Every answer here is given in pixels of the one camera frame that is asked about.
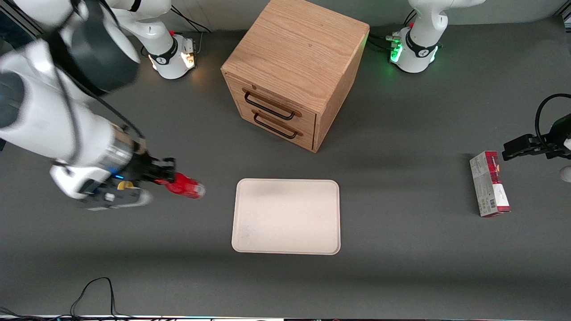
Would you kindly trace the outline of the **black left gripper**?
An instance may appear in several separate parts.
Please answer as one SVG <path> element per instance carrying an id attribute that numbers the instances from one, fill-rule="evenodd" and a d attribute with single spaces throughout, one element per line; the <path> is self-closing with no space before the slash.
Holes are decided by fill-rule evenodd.
<path id="1" fill-rule="evenodd" d="M 571 114 L 568 114 L 551 126 L 548 134 L 545 134 L 545 142 L 550 147 L 547 152 L 546 144 L 542 136 L 524 134 L 503 144 L 502 159 L 507 162 L 514 158 L 525 155 L 541 155 L 546 153 L 547 159 L 565 158 L 571 159 Z"/>

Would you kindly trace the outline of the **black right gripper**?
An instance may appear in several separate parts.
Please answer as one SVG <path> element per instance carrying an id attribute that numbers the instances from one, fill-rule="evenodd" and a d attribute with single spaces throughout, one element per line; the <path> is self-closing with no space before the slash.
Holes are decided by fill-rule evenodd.
<path id="1" fill-rule="evenodd" d="M 175 182 L 177 161 L 175 158 L 153 158 L 148 152 L 134 154 L 125 168 L 116 174 L 116 188 L 139 188 L 143 182 L 169 185 Z"/>

